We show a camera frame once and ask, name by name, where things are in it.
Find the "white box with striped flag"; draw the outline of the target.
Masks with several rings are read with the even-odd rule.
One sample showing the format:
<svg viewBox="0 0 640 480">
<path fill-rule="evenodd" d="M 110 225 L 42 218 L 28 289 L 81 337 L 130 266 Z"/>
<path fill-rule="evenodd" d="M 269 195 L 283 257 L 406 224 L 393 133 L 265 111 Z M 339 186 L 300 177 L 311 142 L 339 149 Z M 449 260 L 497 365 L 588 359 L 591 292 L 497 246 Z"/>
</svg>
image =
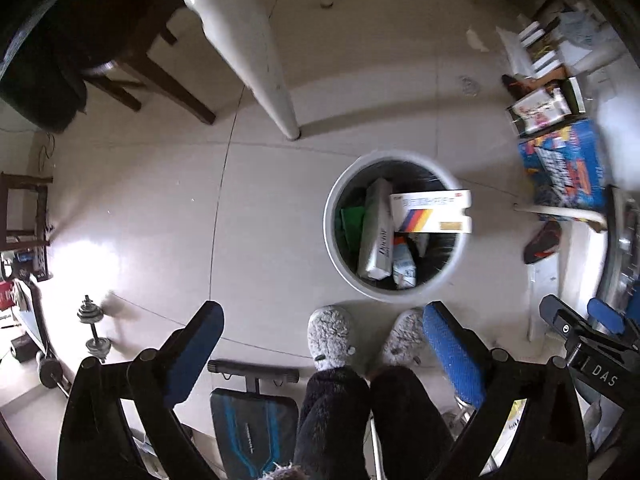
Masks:
<svg viewBox="0 0 640 480">
<path fill-rule="evenodd" d="M 399 233 L 472 232 L 465 213 L 472 205 L 469 190 L 398 193 L 390 196 L 394 228 Z"/>
</svg>

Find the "long white barcode box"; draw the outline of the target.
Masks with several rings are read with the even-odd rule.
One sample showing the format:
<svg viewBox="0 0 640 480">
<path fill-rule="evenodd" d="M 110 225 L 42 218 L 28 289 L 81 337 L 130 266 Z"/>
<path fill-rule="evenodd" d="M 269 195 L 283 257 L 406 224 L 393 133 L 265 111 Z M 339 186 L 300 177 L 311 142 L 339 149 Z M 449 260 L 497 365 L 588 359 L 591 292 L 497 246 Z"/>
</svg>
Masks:
<svg viewBox="0 0 640 480">
<path fill-rule="evenodd" d="M 392 186 L 383 178 L 376 179 L 367 189 L 360 240 L 358 275 L 379 281 L 392 274 L 393 218 L 390 213 Z"/>
</svg>

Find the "grey fuzzy right slipper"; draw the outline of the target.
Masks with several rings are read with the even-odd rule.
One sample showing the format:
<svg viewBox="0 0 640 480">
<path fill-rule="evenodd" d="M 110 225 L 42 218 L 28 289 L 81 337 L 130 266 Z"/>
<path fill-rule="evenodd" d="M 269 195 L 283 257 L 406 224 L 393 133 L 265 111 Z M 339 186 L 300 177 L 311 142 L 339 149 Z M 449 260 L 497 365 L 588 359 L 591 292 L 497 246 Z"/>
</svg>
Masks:
<svg viewBox="0 0 640 480">
<path fill-rule="evenodd" d="M 425 346 L 423 309 L 412 308 L 398 315 L 378 358 L 385 366 L 420 365 Z"/>
</svg>

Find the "red black shoe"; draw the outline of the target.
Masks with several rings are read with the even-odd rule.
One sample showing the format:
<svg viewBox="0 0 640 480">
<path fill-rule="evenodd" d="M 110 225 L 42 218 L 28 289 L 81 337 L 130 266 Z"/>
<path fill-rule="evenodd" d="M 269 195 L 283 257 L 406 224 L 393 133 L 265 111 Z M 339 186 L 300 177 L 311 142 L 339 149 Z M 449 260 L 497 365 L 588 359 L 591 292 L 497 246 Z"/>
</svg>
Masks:
<svg viewBox="0 0 640 480">
<path fill-rule="evenodd" d="M 556 220 L 548 220 L 523 250 L 525 264 L 534 264 L 552 256 L 561 245 L 562 226 Z"/>
</svg>

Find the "blue printed carton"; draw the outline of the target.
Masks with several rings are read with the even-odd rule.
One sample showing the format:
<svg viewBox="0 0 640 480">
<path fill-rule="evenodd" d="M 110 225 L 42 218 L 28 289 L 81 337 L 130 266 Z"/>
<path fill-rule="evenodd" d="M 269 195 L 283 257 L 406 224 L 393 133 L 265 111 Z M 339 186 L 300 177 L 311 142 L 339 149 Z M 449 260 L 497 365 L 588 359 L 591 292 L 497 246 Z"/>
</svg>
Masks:
<svg viewBox="0 0 640 480">
<path fill-rule="evenodd" d="M 518 151 L 533 182 L 536 205 L 604 209 L 604 167 L 598 134 L 590 119 L 523 140 Z"/>
</svg>

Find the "white table leg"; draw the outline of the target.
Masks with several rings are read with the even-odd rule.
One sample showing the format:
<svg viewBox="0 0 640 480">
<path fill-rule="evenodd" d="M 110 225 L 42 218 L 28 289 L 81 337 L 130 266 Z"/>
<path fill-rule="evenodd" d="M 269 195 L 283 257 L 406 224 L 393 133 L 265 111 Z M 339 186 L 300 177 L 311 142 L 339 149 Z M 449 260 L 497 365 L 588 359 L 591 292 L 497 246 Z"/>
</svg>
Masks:
<svg viewBox="0 0 640 480">
<path fill-rule="evenodd" d="M 206 39 L 254 94 L 283 135 L 300 129 L 269 18 L 256 0 L 184 0 L 198 14 Z"/>
</svg>

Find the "blue tissue pack wrapper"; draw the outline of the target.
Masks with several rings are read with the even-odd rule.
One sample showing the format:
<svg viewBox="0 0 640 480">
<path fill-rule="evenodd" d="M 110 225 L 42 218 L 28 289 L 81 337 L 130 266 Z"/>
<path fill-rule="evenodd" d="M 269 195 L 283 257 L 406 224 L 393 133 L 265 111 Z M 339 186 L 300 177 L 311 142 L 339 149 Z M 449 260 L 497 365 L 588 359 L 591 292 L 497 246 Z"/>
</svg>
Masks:
<svg viewBox="0 0 640 480">
<path fill-rule="evenodd" d="M 393 278 L 398 289 L 416 286 L 416 264 L 413 261 L 409 245 L 402 236 L 394 238 Z"/>
</svg>

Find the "green white medicine box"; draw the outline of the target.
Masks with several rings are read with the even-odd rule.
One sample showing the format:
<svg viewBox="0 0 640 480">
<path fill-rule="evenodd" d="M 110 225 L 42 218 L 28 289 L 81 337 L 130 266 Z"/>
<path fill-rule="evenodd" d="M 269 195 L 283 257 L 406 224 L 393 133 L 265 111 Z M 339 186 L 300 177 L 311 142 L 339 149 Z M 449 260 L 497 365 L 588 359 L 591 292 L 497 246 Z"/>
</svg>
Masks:
<svg viewBox="0 0 640 480">
<path fill-rule="evenodd" d="M 356 252 L 360 247 L 364 207 L 351 206 L 340 210 L 340 220 L 347 248 Z"/>
</svg>

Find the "dark wooden chair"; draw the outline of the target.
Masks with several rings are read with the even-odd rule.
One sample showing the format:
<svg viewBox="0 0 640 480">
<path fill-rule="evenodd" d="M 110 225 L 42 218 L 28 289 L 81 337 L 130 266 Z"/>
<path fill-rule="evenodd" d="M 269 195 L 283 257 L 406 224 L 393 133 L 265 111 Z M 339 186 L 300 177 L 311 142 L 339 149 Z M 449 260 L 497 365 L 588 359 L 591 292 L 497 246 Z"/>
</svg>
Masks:
<svg viewBox="0 0 640 480">
<path fill-rule="evenodd" d="M 183 0 L 1 0 L 1 99 L 42 130 L 63 132 L 89 87 L 137 112 L 130 89 L 174 101 L 206 125 L 216 115 L 151 60 Z"/>
</svg>

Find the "black dumbbell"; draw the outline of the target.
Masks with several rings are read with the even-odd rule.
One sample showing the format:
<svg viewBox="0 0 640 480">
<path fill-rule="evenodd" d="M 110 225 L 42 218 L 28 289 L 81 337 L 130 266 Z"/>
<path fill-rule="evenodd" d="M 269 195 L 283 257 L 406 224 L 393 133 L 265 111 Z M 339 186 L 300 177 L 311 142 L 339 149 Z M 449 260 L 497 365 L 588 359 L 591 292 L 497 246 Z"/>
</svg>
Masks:
<svg viewBox="0 0 640 480">
<path fill-rule="evenodd" d="M 82 325 L 87 325 L 90 328 L 91 337 L 86 341 L 86 348 L 90 356 L 94 356 L 104 363 L 111 351 L 112 342 L 110 338 L 100 336 L 96 330 L 96 324 L 104 318 L 102 308 L 86 295 L 77 311 L 77 316 Z"/>
</svg>

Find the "white round trash bin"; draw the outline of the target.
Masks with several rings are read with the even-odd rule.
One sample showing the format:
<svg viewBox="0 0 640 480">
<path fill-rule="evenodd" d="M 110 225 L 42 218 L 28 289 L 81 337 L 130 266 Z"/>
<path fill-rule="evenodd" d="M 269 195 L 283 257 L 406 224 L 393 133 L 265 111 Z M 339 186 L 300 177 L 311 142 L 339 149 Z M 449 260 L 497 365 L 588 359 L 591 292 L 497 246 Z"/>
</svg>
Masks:
<svg viewBox="0 0 640 480">
<path fill-rule="evenodd" d="M 472 195 L 434 160 L 407 151 L 359 157 L 323 214 L 326 251 L 353 289 L 386 304 L 426 304 L 472 233 Z"/>
</svg>

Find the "black blue weight bench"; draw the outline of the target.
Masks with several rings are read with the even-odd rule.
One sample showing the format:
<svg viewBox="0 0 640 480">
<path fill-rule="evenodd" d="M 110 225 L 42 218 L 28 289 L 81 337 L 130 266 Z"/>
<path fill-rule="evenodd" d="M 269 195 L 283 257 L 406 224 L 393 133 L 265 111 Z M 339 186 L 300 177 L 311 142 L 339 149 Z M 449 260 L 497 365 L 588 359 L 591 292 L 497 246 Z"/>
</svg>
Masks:
<svg viewBox="0 0 640 480">
<path fill-rule="evenodd" d="M 296 384 L 292 367 L 210 360 L 209 373 L 241 377 L 243 391 L 218 387 L 209 396 L 218 451 L 229 479 L 260 479 L 294 457 L 298 407 L 287 396 L 260 391 L 262 382 Z"/>
</svg>

